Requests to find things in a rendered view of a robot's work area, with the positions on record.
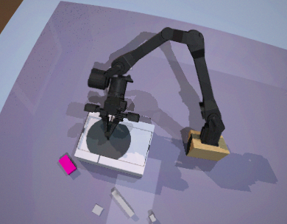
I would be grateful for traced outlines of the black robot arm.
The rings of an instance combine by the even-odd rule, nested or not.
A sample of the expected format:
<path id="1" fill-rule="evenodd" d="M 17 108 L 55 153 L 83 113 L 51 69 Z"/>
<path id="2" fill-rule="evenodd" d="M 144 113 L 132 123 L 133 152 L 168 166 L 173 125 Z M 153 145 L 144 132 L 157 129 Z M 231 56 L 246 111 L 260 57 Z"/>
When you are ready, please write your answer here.
<path id="1" fill-rule="evenodd" d="M 202 102 L 199 103 L 202 119 L 205 119 L 205 125 L 202 127 L 199 138 L 202 144 L 210 146 L 219 146 L 219 138 L 225 129 L 222 122 L 222 115 L 213 98 L 213 92 L 208 75 L 208 69 L 205 62 L 205 46 L 204 37 L 201 32 L 196 30 L 183 31 L 163 28 L 158 34 L 150 38 L 147 42 L 142 43 L 138 48 L 117 57 L 107 71 L 96 68 L 91 69 L 88 79 L 89 88 L 99 88 L 105 90 L 109 86 L 108 91 L 114 91 L 125 94 L 127 82 L 133 83 L 128 74 L 124 76 L 142 57 L 152 52 L 166 41 L 176 41 L 178 43 L 187 44 L 189 52 L 194 59 L 194 65 L 202 93 Z M 117 75 L 117 77 L 114 77 Z M 110 84 L 110 85 L 109 85 Z M 104 101 L 103 111 L 117 114 L 119 111 L 125 112 L 127 109 L 127 101 L 124 96 L 115 97 L 114 93 Z"/>

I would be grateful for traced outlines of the magenta rectangular block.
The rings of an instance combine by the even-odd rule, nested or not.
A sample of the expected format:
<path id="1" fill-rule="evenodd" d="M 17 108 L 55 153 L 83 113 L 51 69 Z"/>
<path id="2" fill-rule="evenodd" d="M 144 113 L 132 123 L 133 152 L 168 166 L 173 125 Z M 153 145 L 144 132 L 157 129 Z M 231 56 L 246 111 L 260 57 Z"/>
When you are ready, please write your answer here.
<path id="1" fill-rule="evenodd" d="M 59 162 L 61 163 L 61 165 L 63 166 L 64 170 L 68 175 L 70 175 L 73 171 L 77 170 L 77 168 L 74 166 L 74 164 L 67 155 L 63 156 L 59 160 Z"/>

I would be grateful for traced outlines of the dark grey disc with small center hole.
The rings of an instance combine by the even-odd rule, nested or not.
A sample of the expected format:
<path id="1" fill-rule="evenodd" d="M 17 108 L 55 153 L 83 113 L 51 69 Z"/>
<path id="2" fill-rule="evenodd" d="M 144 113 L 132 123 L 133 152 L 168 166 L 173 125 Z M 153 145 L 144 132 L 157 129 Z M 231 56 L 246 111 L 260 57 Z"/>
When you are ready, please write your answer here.
<path id="1" fill-rule="evenodd" d="M 118 124 L 108 141 L 99 120 L 87 132 L 86 142 L 90 153 L 117 160 L 130 148 L 131 136 L 126 125 Z"/>

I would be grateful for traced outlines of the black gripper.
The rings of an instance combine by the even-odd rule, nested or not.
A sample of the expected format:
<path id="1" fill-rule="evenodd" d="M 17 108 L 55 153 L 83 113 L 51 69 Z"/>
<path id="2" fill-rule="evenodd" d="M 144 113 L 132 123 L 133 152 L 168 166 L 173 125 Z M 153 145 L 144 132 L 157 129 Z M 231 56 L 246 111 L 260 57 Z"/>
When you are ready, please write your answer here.
<path id="1" fill-rule="evenodd" d="M 120 98 L 120 96 L 124 96 L 124 94 L 118 93 L 118 92 L 114 92 L 114 91 L 108 91 L 107 93 L 107 98 L 110 96 L 110 93 L 114 93 L 115 97 Z M 102 121 L 104 123 L 104 134 L 106 134 L 107 129 L 108 129 L 108 124 L 109 124 L 109 116 L 108 115 L 112 115 L 115 116 L 115 119 L 113 119 L 112 125 L 110 127 L 110 131 L 109 131 L 109 136 L 108 138 L 110 138 L 111 134 L 113 133 L 114 129 L 116 128 L 116 126 L 118 125 L 119 122 L 123 122 L 123 118 L 128 119 L 128 121 L 131 122 L 139 122 L 139 114 L 137 113 L 122 113 L 121 111 L 119 111 L 117 114 L 113 114 L 111 112 L 105 112 L 103 111 L 103 108 L 100 108 L 99 105 L 94 105 L 94 104 L 90 104 L 90 103 L 86 103 L 85 104 L 85 111 L 87 112 L 91 112 L 91 113 L 97 113 L 99 112 L 100 115 L 99 117 L 102 118 Z"/>

